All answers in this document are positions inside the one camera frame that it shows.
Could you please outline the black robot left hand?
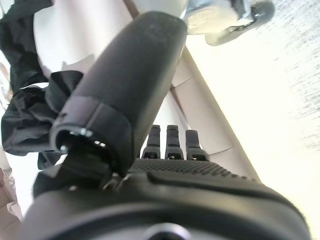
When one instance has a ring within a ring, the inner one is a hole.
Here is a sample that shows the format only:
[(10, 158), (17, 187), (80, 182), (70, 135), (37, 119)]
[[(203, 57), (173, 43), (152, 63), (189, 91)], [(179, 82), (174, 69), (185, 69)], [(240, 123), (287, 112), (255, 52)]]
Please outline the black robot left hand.
[(298, 209), (204, 161), (139, 159), (186, 40), (179, 18), (135, 18), (83, 77), (49, 133), (22, 240), (309, 240)]

